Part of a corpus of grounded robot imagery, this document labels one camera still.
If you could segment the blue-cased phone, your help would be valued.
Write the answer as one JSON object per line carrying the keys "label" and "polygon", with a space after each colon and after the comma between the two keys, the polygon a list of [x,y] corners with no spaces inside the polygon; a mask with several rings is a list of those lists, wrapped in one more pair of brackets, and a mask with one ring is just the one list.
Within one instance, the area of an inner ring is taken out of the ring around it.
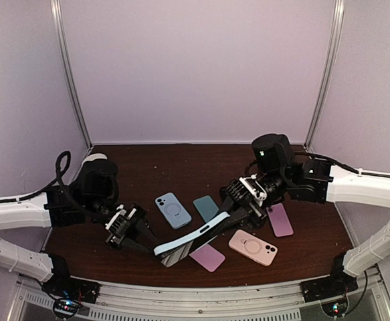
{"label": "blue-cased phone", "polygon": [[192,221],[192,216],[174,193],[165,193],[157,197],[155,205],[173,229],[180,229]]}
{"label": "blue-cased phone", "polygon": [[185,245],[186,243],[189,243],[190,241],[193,241],[197,239],[198,237],[201,237],[202,235],[205,235],[209,230],[213,229],[214,227],[218,226],[222,221],[229,218],[230,214],[228,212],[222,212],[219,215],[215,216],[212,220],[207,222],[206,224],[202,225],[200,228],[198,228],[195,231],[190,232],[189,234],[186,234],[185,236],[182,236],[174,241],[170,241],[161,245],[158,245],[154,248],[153,252],[158,257],[168,251],[177,249],[178,247]]}

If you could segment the dark green phone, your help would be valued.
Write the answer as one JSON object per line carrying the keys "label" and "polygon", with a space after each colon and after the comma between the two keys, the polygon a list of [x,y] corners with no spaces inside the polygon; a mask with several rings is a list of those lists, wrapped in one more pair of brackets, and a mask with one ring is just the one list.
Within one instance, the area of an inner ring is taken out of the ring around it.
{"label": "dark green phone", "polygon": [[193,205],[206,223],[211,221],[219,211],[219,207],[209,195],[195,199]]}

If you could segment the pink phone case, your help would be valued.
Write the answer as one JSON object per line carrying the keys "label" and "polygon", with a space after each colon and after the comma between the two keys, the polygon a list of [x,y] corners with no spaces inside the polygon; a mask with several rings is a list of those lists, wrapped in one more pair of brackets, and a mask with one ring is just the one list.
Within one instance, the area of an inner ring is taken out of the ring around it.
{"label": "pink phone case", "polygon": [[238,229],[228,242],[228,246],[246,258],[269,266],[278,254],[278,248],[255,235]]}

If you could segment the purple phone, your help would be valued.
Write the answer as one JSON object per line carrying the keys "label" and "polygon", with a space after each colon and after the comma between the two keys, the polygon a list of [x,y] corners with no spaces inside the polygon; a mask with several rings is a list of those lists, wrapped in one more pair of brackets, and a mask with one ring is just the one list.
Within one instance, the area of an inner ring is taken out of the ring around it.
{"label": "purple phone", "polygon": [[280,203],[268,207],[268,217],[276,237],[288,237],[294,234],[294,230],[283,204]]}

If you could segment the pink magenta phone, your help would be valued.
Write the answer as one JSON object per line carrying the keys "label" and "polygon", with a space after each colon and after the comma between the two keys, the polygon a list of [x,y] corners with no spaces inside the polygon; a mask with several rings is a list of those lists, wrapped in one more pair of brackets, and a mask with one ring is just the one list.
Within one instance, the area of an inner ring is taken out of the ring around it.
{"label": "pink magenta phone", "polygon": [[189,257],[208,272],[214,272],[225,261],[225,256],[209,244],[190,253]]}

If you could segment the black phone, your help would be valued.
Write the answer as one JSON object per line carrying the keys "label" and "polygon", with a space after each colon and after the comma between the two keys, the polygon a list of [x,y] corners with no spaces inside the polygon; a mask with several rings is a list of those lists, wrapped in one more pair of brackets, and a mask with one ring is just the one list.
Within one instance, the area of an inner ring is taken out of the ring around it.
{"label": "black phone", "polygon": [[168,251],[158,257],[155,257],[160,259],[161,263],[166,268],[169,268],[181,261],[182,259],[186,258],[190,253],[208,244],[215,238],[216,236],[211,236],[206,233],[205,235],[202,235],[201,237],[198,237],[197,239],[190,241],[189,243],[186,243],[185,245],[182,245],[177,249]]}

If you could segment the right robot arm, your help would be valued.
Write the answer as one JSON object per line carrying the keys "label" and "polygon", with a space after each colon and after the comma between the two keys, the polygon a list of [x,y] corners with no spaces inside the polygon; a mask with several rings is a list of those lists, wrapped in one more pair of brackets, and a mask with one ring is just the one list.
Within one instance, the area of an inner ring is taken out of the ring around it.
{"label": "right robot arm", "polygon": [[[307,160],[296,162],[296,152],[284,134],[265,134],[252,142],[257,173],[240,177],[221,188],[229,203],[227,226],[249,221],[259,226],[266,208],[279,203],[284,195],[312,203],[358,203],[390,209],[390,173],[364,171],[327,156],[307,153]],[[390,220],[361,245],[334,260],[331,275],[323,288],[339,294],[367,268],[390,255]]]}

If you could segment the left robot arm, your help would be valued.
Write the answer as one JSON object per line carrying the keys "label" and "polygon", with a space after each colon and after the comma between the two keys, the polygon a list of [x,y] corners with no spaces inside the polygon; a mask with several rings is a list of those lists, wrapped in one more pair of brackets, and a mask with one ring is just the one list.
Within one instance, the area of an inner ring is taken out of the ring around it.
{"label": "left robot arm", "polygon": [[[63,173],[57,163],[57,177],[42,190],[0,198],[0,230],[68,227],[91,220],[107,230],[106,242],[113,249],[129,247],[149,253],[158,245],[146,211],[137,204],[129,209],[118,204],[118,167],[105,154],[86,157],[77,178],[69,185],[64,184]],[[36,253],[0,241],[0,267],[51,286],[63,297],[77,290],[67,262],[60,255]]]}

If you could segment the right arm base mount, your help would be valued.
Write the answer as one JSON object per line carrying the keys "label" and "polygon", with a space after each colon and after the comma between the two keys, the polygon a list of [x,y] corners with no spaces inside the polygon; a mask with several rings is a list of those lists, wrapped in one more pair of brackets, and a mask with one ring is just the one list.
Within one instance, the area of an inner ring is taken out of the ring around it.
{"label": "right arm base mount", "polygon": [[300,283],[304,301],[321,301],[322,311],[334,319],[351,311],[348,294],[359,288],[357,278],[343,272],[343,257],[342,253],[334,258],[329,276]]}

